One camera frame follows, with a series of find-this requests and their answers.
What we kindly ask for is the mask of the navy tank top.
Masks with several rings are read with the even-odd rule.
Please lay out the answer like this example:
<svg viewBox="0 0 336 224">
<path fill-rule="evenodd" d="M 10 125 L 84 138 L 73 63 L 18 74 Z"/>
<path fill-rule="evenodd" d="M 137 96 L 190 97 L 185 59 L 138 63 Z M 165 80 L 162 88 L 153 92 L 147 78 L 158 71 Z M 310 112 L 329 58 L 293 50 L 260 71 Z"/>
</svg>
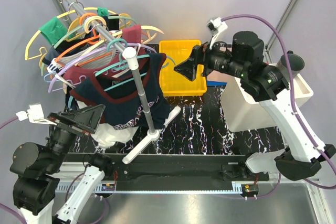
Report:
<svg viewBox="0 0 336 224">
<path fill-rule="evenodd" d="M 164 123 L 169 117 L 171 106 L 163 96 L 159 84 L 161 67 L 166 61 L 166 55 L 162 53 L 149 54 L 143 59 L 145 64 L 140 69 L 142 84 L 146 99 L 150 108 L 154 128 L 164 128 Z M 91 75 L 80 85 L 70 91 L 70 95 L 77 101 L 86 105 L 105 105 L 101 123 L 108 123 L 115 130 L 123 130 L 129 127 L 147 127 L 147 121 L 143 112 L 140 97 L 133 80 L 116 88 L 111 88 L 113 82 L 124 81 L 130 76 L 122 78 L 105 78 L 102 75 Z"/>
</svg>

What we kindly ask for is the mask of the teal plastic hanger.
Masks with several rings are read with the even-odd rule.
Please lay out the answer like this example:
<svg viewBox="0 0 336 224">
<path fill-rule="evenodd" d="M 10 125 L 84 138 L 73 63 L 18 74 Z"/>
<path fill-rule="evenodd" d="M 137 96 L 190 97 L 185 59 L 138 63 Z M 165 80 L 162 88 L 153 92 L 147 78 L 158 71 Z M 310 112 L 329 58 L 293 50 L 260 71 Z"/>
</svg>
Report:
<svg viewBox="0 0 336 224">
<path fill-rule="evenodd" d="M 137 53 L 140 51 L 140 48 L 144 48 L 145 50 L 149 50 L 152 51 L 154 53 L 156 53 L 156 50 L 150 46 L 144 45 L 144 44 L 140 44 L 140 43 L 131 43 L 131 42 L 126 42 L 124 39 L 119 38 L 119 39 L 115 39 L 112 42 L 108 43 L 107 45 L 107 49 L 110 49 L 110 47 L 114 47 L 114 44 L 116 42 L 120 42 L 122 45 L 124 45 L 125 47 L 135 47 Z M 127 64 L 126 60 L 123 60 L 121 56 L 118 57 L 119 61 L 117 63 L 113 63 L 99 71 L 96 71 L 94 74 L 95 76 L 98 76 L 100 74 L 109 74 L 111 73 L 112 75 L 117 75 L 121 76 L 124 73 L 126 73 L 129 70 L 129 66 Z"/>
</svg>

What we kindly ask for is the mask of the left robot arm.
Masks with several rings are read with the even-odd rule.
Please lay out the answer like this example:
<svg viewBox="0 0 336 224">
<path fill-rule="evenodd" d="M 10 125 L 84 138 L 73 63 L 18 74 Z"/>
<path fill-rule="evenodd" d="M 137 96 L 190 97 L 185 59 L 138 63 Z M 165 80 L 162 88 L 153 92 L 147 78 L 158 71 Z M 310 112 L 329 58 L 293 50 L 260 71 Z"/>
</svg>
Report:
<svg viewBox="0 0 336 224">
<path fill-rule="evenodd" d="M 64 205 L 52 214 L 56 189 L 60 182 L 54 174 L 77 137 L 95 133 L 105 106 L 87 106 L 74 112 L 50 113 L 44 116 L 41 104 L 31 104 L 17 113 L 19 120 L 49 125 L 45 146 L 33 142 L 21 144 L 13 153 L 10 171 L 18 176 L 13 187 L 14 205 L 23 223 L 77 223 L 78 218 L 102 180 L 113 176 L 112 159 L 103 154 L 90 155 L 84 175 Z"/>
</svg>

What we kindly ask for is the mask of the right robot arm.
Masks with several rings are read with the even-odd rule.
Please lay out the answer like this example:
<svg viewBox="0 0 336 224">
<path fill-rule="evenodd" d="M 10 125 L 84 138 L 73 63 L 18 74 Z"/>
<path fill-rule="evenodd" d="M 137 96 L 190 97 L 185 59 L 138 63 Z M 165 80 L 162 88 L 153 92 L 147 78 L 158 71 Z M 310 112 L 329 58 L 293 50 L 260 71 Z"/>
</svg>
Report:
<svg viewBox="0 0 336 224">
<path fill-rule="evenodd" d="M 303 119 L 300 111 L 291 106 L 289 84 L 281 71 L 263 62 L 264 42 L 252 31 L 239 31 L 233 36 L 232 48 L 220 42 L 206 42 L 193 47 L 190 56 L 174 67 L 174 71 L 194 81 L 197 67 L 202 65 L 202 76 L 212 71 L 240 79 L 242 89 L 270 115 L 279 127 L 288 146 L 279 154 L 252 153 L 245 156 L 238 167 L 239 176 L 250 180 L 257 173 L 279 172 L 289 180 L 307 180 L 321 169 L 321 163 L 335 154 L 332 144 L 325 144 Z"/>
</svg>

